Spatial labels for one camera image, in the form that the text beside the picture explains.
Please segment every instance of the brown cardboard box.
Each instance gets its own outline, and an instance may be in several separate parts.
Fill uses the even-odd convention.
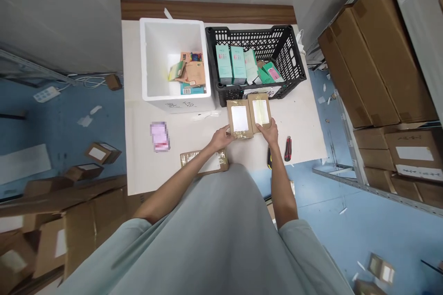
[[[370,187],[377,188],[386,192],[395,194],[395,188],[392,185],[393,172],[377,168],[365,167],[366,178]]]
[[[397,111],[372,60],[351,8],[331,25],[335,40],[375,127],[399,123]]]
[[[368,112],[363,105],[330,27],[318,38],[318,43],[328,63],[331,79],[343,100],[352,125],[354,128],[370,126],[372,124],[371,119],[369,119]]]
[[[105,76],[105,81],[108,85],[109,90],[115,91],[122,88],[120,79],[115,74]]]
[[[394,268],[391,264],[376,254],[371,253],[368,271],[375,275],[380,281],[386,282],[390,285],[392,285],[394,281]]]
[[[271,126],[271,109],[269,108],[268,94],[248,94],[249,112],[251,113],[252,132],[259,133],[255,124],[268,129]]]
[[[395,166],[389,150],[360,149],[365,167],[395,171]]]
[[[72,181],[89,180],[99,176],[103,171],[103,167],[96,164],[86,164],[73,166],[66,171],[64,177]]]
[[[182,153],[180,155],[180,163],[183,167],[192,158],[194,158],[200,151],[192,151]],[[203,165],[203,167],[198,172],[198,176],[208,175],[212,173],[218,173],[221,171],[227,171],[229,169],[229,162],[227,159],[226,149],[221,149],[214,153],[214,155]]]
[[[419,189],[415,183],[416,180],[395,175],[391,178],[391,181],[397,195],[413,201],[423,202]]]
[[[363,280],[355,281],[354,293],[357,295],[387,295],[375,283]]]
[[[443,182],[441,128],[405,130],[385,137],[399,174]]]
[[[0,294],[8,294],[34,272],[36,254],[22,232],[0,234]]]
[[[65,263],[66,242],[63,219],[42,225],[40,232],[33,278],[41,277]]]
[[[231,135],[235,139],[253,138],[251,112],[247,100],[237,99],[227,101],[227,115],[231,126]]]
[[[400,121],[437,120],[400,22],[396,0],[357,0],[352,11]]]
[[[106,143],[92,143],[84,154],[103,165],[116,161],[121,151]]]

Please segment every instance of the white table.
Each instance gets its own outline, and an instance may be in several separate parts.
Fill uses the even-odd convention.
[[[261,24],[205,25],[227,26],[232,30],[271,27]],[[297,34],[298,27],[293,27]],[[218,99],[220,116],[209,116],[200,121],[193,121],[196,113],[168,114],[143,101],[139,22],[122,21],[122,36],[128,194],[135,195],[157,190],[180,169],[180,154],[204,148],[214,132],[228,124],[228,117],[226,108],[220,107]],[[269,102],[271,115],[277,122],[282,154],[287,136],[292,138],[292,159],[285,162],[286,165],[327,157],[304,55],[302,59],[307,79],[285,98]],[[150,137],[150,124],[154,121],[166,122],[171,144],[168,152],[154,152]],[[234,141],[227,149],[229,162],[243,164],[249,171],[265,169],[267,147],[261,134],[249,140]]]

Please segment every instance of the blue floor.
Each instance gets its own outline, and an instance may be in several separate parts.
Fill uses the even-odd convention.
[[[327,101],[334,86],[326,74],[311,73],[311,82],[316,99],[324,96]],[[45,104],[33,100],[35,92],[14,83],[0,84],[0,112],[28,111],[26,121],[0,119],[0,155],[46,143],[53,169],[1,186],[0,199],[20,194],[30,179],[62,174],[69,166],[90,162],[84,152],[94,141],[123,151],[114,164],[105,166],[102,177],[126,172],[123,90],[68,88]],[[78,125],[97,105],[103,108],[92,115],[92,123],[87,128]],[[336,101],[317,104],[317,110],[329,156],[325,162],[351,165]],[[321,165],[321,160],[309,161],[287,166],[287,172],[295,183],[300,217],[312,225],[346,279],[351,282],[358,272],[359,278],[372,280],[357,261],[368,266],[374,252],[396,269],[394,285],[383,287],[388,294],[425,290],[442,294],[443,278],[420,259],[433,265],[443,260],[443,219],[313,174],[311,169]],[[270,170],[254,172],[252,177],[264,196],[270,194]]]

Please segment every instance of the black plastic crate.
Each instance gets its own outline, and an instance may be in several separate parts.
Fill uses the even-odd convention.
[[[215,89],[220,97],[220,105],[226,107],[227,100],[242,99],[245,90],[268,88],[280,85],[281,88],[270,99],[282,99],[300,82],[306,79],[299,48],[291,25],[274,25],[270,29],[232,30],[227,27],[206,28],[208,42],[209,70]],[[254,49],[257,61],[272,61],[285,79],[281,83],[226,86],[219,83],[216,45],[242,46],[244,51]]]

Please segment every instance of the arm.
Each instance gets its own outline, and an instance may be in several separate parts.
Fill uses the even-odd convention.
[[[258,129],[269,144],[272,156],[272,179],[271,195],[274,206],[275,221],[279,229],[285,223],[298,219],[297,203],[292,193],[291,183],[287,177],[286,168],[283,164],[280,147],[278,146],[278,129],[275,120],[271,119],[271,126],[264,129],[257,124]]]
[[[212,136],[211,142],[195,158],[172,175],[138,208],[134,218],[146,219],[151,224],[155,224],[170,213],[177,206],[192,180],[209,158],[234,140],[233,136],[227,135],[226,130],[228,128],[229,125],[217,130]]]

